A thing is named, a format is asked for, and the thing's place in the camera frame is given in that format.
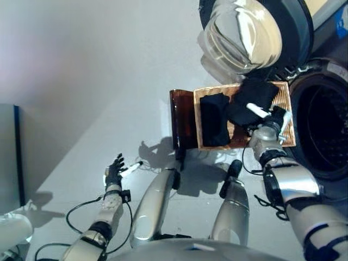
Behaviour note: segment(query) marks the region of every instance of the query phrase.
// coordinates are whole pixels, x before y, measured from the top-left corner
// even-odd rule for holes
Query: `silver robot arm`
[[[168,207],[172,188],[178,189],[180,176],[177,172],[179,162],[174,167],[165,168],[147,188],[133,217],[130,234],[131,247],[161,239],[161,227]]]
[[[117,231],[119,219],[123,214],[124,202],[130,201],[129,190],[122,191],[121,179],[124,176],[122,155],[105,171],[105,195],[102,208],[90,226],[79,239],[69,247],[62,261],[104,261],[106,249]]]
[[[266,194],[271,203],[284,207],[303,246],[306,260],[348,260],[348,221],[320,201],[320,187],[313,175],[287,157],[277,132],[261,126],[249,146],[263,167]]]

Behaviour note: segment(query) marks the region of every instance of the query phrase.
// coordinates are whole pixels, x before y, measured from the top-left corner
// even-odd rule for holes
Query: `robotic arm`
[[[249,143],[263,167],[269,201],[284,207],[306,260],[348,260],[347,220],[321,203],[315,178],[287,156],[277,136],[274,128],[260,126]]]
[[[106,249],[117,231],[119,219],[123,214],[122,204],[131,200],[129,190],[122,191],[121,179],[127,169],[122,154],[105,170],[105,195],[102,208],[91,227],[67,249],[62,261],[104,261]]]

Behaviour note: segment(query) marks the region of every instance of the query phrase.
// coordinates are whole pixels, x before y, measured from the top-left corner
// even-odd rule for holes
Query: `white robotic part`
[[[261,107],[257,106],[254,103],[248,103],[246,107],[251,110],[253,113],[255,113],[257,116],[261,118],[266,118],[267,116],[271,115],[271,113],[268,113],[267,111],[264,111]]]
[[[33,234],[29,219],[21,214],[0,216],[0,253],[24,242]]]

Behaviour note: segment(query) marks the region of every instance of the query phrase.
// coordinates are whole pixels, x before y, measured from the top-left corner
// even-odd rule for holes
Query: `washing machine drum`
[[[348,72],[316,59],[290,85],[296,147],[289,151],[319,179],[348,174]]]

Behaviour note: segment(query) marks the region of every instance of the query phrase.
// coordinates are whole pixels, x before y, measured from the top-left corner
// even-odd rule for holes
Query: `robot forearm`
[[[254,131],[250,146],[263,167],[267,197],[286,210],[306,260],[347,260],[347,220],[333,207],[321,203],[315,178],[287,157],[275,130],[260,127]]]

